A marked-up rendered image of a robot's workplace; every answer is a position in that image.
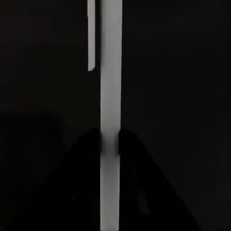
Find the pen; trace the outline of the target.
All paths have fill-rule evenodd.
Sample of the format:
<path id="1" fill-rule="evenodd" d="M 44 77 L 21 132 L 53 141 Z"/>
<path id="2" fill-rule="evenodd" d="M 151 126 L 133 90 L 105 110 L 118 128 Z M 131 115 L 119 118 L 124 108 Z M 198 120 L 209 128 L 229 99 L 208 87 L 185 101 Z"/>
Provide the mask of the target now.
<path id="1" fill-rule="evenodd" d="M 100 0 L 100 231 L 119 231 L 122 0 Z M 95 68 L 95 0 L 88 0 L 88 71 Z"/>

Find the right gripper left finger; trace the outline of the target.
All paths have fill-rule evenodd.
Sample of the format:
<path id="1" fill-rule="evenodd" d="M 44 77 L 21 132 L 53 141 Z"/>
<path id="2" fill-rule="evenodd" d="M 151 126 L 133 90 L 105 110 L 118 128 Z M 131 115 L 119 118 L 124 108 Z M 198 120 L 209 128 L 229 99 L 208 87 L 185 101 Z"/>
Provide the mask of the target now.
<path id="1" fill-rule="evenodd" d="M 83 133 L 4 231 L 91 231 L 99 129 Z"/>

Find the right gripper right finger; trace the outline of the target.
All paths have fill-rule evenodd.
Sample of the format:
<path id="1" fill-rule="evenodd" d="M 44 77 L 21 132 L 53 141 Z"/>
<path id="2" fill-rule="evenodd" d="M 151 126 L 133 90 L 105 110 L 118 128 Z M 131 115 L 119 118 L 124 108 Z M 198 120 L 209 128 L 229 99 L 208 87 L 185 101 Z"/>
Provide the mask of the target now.
<path id="1" fill-rule="evenodd" d="M 140 212 L 132 160 L 150 215 Z M 121 128 L 124 231 L 202 231 L 139 136 Z"/>

